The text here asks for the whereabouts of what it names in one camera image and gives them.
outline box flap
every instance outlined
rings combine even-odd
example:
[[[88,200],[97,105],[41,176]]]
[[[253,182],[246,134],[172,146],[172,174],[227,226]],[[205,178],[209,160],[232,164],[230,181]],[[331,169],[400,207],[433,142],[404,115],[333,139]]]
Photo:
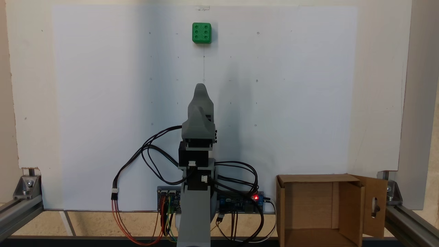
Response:
[[[359,181],[349,174],[316,174],[316,175],[278,175],[277,179],[281,187],[284,183],[292,182],[350,182]]]
[[[339,183],[339,232],[361,246],[364,222],[364,191],[352,183]]]
[[[364,194],[363,233],[384,238],[387,180],[355,176],[366,187]]]
[[[287,247],[355,247],[337,229],[299,229],[285,231]]]
[[[285,246],[285,189],[276,180],[276,230],[280,247]]]

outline box hole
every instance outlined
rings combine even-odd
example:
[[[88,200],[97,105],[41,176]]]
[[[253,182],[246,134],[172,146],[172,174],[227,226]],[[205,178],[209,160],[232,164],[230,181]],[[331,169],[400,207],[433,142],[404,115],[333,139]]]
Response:
[[[377,217],[377,213],[381,210],[380,206],[378,206],[378,199],[376,197],[372,198],[372,218]]]

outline cable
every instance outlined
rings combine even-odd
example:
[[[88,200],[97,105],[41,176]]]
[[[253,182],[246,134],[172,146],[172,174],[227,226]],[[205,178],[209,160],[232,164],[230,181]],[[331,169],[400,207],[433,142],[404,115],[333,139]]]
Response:
[[[273,226],[273,228],[271,229],[271,231],[270,231],[265,237],[263,237],[263,238],[261,238],[261,239],[259,239],[259,240],[256,240],[256,241],[250,241],[249,243],[262,243],[262,242],[264,242],[265,240],[269,239],[269,238],[273,235],[274,230],[276,229],[276,224],[277,224],[276,203],[275,203],[273,200],[271,200],[271,199],[270,199],[270,200],[264,200],[264,202],[266,202],[266,203],[270,203],[271,205],[273,205],[273,208],[274,208],[274,215],[276,216],[276,219],[275,219],[275,221],[274,221],[274,226]],[[226,239],[230,240],[230,239],[229,239],[229,238],[228,238],[228,237],[222,232],[222,230],[221,230],[219,224],[217,224],[216,226],[218,227],[218,230],[219,230],[219,232],[221,233],[221,235],[222,235],[223,237],[225,237]]]
[[[231,187],[229,187],[229,186],[223,185],[223,184],[221,184],[221,183],[219,183],[219,182],[217,182],[217,181],[212,180],[211,178],[208,179],[208,182],[210,182],[210,183],[213,184],[213,185],[218,185],[218,186],[221,186],[221,187],[223,187],[223,188],[225,188],[225,189],[228,189],[228,190],[230,190],[230,191],[233,191],[233,192],[235,192],[235,193],[238,193],[238,194],[240,194],[243,198],[245,198],[246,200],[250,201],[254,206],[256,206],[256,208],[257,208],[258,211],[259,211],[259,214],[261,215],[261,222],[260,222],[260,224],[259,224],[259,227],[257,228],[257,230],[256,230],[256,231],[255,231],[255,232],[254,232],[249,238],[247,238],[247,239],[245,239],[244,241],[240,242],[240,243],[238,244],[238,246],[242,246],[242,245],[244,245],[244,244],[246,244],[246,243],[252,241],[256,236],[258,236],[258,234],[261,232],[262,227],[264,226],[264,214],[263,214],[263,212],[262,212],[262,209],[259,207],[259,205],[258,205],[258,204],[257,204],[257,203],[256,203],[256,202],[255,202],[255,201],[254,201],[254,200],[248,195],[248,194],[245,194],[245,193],[243,193],[243,192],[241,192],[241,191],[239,191],[239,190],[233,189],[233,188],[231,188]],[[217,192],[219,192],[219,193],[224,193],[224,191],[222,191],[222,190],[216,188],[215,186],[212,186],[212,188],[213,188],[214,190],[216,190]]]
[[[230,164],[226,164],[226,163],[236,163],[236,164],[240,164],[240,165],[243,165],[246,167],[237,166],[237,165],[230,165]],[[215,166],[236,167],[236,168],[241,168],[241,169],[244,169],[244,170],[251,172],[255,176],[255,181],[253,182],[252,189],[248,192],[248,194],[251,196],[251,195],[254,195],[258,192],[258,189],[259,189],[259,187],[258,187],[258,174],[257,174],[256,170],[251,165],[244,163],[244,162],[241,162],[241,161],[231,161],[230,160],[230,161],[215,162]],[[236,183],[241,183],[241,184],[246,183],[245,185],[251,184],[249,182],[245,182],[243,180],[239,180],[239,179],[235,179],[235,178],[228,178],[228,177],[224,177],[224,176],[220,176],[220,178],[225,178],[229,182],[236,182]]]
[[[161,208],[162,209],[163,209],[163,205],[164,205],[164,202],[163,202],[163,200],[161,200]],[[138,245],[142,245],[142,246],[150,246],[150,245],[158,243],[159,240],[162,238],[162,233],[160,232],[158,238],[153,242],[150,242],[150,243],[139,242],[131,235],[130,232],[128,232],[125,225],[123,224],[122,218],[120,217],[117,201],[115,201],[115,200],[112,200],[112,213],[113,213],[113,218],[116,221],[118,227],[121,229],[122,233],[132,242],[134,242]],[[157,213],[157,218],[156,218],[156,222],[155,222],[156,227],[157,227],[157,220],[158,220],[158,213]],[[154,233],[153,233],[151,239],[154,238],[154,234],[155,234],[155,228],[154,228]]]
[[[219,223],[215,224],[215,226],[212,229],[210,229],[210,232],[212,232],[215,228],[217,228],[218,225],[219,225]]]
[[[169,197],[169,202],[168,202],[168,213],[167,213],[167,215],[168,215],[168,220],[167,220],[167,222],[168,222],[168,226],[169,226],[169,233],[170,233],[170,235],[171,235],[171,237],[172,237],[172,239],[175,241],[175,243],[177,242],[177,239],[174,237],[174,234],[172,234],[172,230],[171,230],[171,223],[169,222],[169,213],[170,213],[170,211],[171,211],[171,197]]]
[[[235,228],[235,212],[232,211],[232,220],[230,221],[232,223],[232,227],[230,228],[230,241],[233,239],[233,229]]]
[[[151,156],[149,154],[149,149],[153,149],[158,151],[159,153],[161,153],[163,156],[165,156],[169,161],[171,161],[171,163],[173,163],[175,166],[178,166],[177,161],[175,161],[175,159],[173,159],[168,153],[166,153],[165,151],[163,151],[162,149],[160,149],[159,147],[152,145],[152,141],[165,135],[166,133],[173,131],[173,130],[178,130],[181,129],[181,125],[177,125],[177,126],[173,126],[173,127],[169,127],[167,129],[164,129],[160,132],[158,132],[157,134],[151,136],[135,153],[134,155],[127,161],[127,163],[125,163],[125,165],[122,166],[122,168],[119,170],[119,172],[117,173],[116,177],[113,180],[113,188],[116,189],[117,188],[117,184],[118,184],[118,179],[119,179],[119,175],[120,173],[127,168],[139,155],[142,155],[142,158],[144,160],[144,162],[146,163],[146,165],[149,167],[149,169],[154,173],[154,175],[156,175],[160,180],[162,180],[163,182],[165,182],[166,184],[169,185],[178,185],[181,184],[182,182],[184,182],[193,172],[193,170],[189,171],[189,173],[187,174],[187,176],[179,181],[176,182],[169,182],[167,180],[165,180],[162,176],[162,174],[160,173],[160,171],[158,170],[157,166],[155,165],[154,161],[151,159]],[[150,158],[155,170],[149,165],[149,163],[146,161],[144,155],[143,155],[143,151],[147,150],[148,152],[148,157]],[[117,199],[117,195],[112,195],[112,198]]]
[[[236,240],[236,230],[238,229],[238,210],[236,210],[236,216],[235,216],[235,236],[233,237],[233,240]]]

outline white backdrop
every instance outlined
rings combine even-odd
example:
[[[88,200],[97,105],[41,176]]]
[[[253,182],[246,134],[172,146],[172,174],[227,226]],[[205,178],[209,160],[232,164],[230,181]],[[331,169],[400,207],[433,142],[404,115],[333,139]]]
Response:
[[[8,2],[19,165],[41,170],[46,208],[109,210],[117,170],[185,121],[203,79],[212,156],[254,165],[271,197],[277,174],[397,169],[411,1],[189,2]],[[212,44],[192,43],[192,22],[212,23]],[[157,144],[177,158],[179,135]],[[135,162],[121,209],[155,209],[157,185]]]
[[[355,7],[55,6],[65,208],[108,210],[119,168],[148,137],[187,119],[203,82],[215,106],[213,157],[253,165],[269,197],[279,173],[346,173],[356,15]],[[212,24],[212,44],[192,42],[193,22]],[[177,159],[180,140],[178,131],[158,143]],[[170,181],[181,176],[166,162],[159,169]],[[251,181],[241,173],[221,169]],[[119,180],[121,208],[156,209],[163,183],[141,158]]]

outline cardboard box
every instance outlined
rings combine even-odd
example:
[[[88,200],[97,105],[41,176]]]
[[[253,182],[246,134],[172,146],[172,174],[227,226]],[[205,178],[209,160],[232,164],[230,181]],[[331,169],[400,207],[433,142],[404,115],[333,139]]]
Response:
[[[349,174],[278,175],[280,247],[360,247],[383,238],[387,181]]]

